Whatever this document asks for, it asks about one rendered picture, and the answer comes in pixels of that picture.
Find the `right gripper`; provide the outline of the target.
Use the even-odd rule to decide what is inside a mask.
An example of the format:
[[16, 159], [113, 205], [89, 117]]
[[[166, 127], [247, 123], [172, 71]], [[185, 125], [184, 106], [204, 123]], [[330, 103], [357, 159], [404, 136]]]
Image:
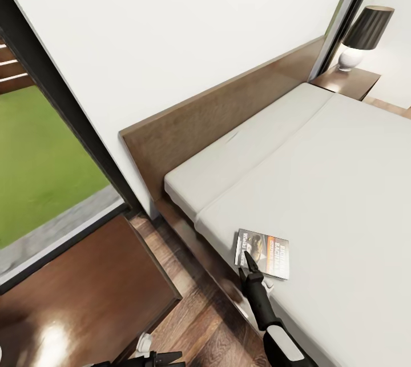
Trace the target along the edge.
[[249, 271], [252, 274], [248, 274], [245, 277], [245, 273], [242, 268], [239, 267], [239, 275], [241, 281], [241, 292], [244, 297], [248, 298], [249, 304], [252, 311], [256, 311], [260, 306], [265, 304], [271, 305], [269, 297], [267, 296], [262, 282], [264, 280], [263, 273], [259, 270], [259, 267], [256, 265], [254, 259], [251, 257], [248, 251], [244, 251]]

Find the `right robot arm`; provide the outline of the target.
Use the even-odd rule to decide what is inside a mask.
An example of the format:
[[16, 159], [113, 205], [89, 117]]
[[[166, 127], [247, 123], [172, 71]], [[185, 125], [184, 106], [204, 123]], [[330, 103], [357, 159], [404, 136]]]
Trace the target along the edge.
[[272, 367], [313, 367], [307, 357], [295, 345], [281, 318], [276, 317], [269, 298], [276, 287], [270, 279], [264, 280], [254, 259], [244, 251], [249, 271], [245, 277], [239, 267], [241, 292], [248, 298], [259, 331], [265, 331], [264, 350]]

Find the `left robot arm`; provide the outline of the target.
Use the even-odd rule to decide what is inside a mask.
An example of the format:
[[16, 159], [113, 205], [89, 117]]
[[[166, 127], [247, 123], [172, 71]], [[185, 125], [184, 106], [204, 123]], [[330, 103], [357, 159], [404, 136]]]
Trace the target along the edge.
[[156, 353], [150, 351], [152, 336], [142, 333], [136, 346], [135, 358], [111, 365], [110, 361], [89, 364], [83, 367], [186, 367], [186, 362], [172, 363], [183, 356], [182, 352]]

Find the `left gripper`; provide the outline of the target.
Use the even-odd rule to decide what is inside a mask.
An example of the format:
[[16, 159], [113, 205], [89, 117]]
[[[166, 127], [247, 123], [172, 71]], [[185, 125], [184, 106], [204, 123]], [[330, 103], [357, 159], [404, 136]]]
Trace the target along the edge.
[[143, 355], [125, 360], [121, 363], [121, 367], [186, 367], [186, 362], [172, 363], [182, 356], [181, 351], [158, 354], [150, 351], [149, 357]]

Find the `hardback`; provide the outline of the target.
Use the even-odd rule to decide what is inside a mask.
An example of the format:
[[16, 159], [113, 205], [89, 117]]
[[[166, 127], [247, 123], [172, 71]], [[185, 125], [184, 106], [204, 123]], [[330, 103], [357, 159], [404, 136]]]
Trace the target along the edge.
[[289, 280], [288, 240], [239, 228], [234, 264], [249, 269], [244, 251], [263, 274]]

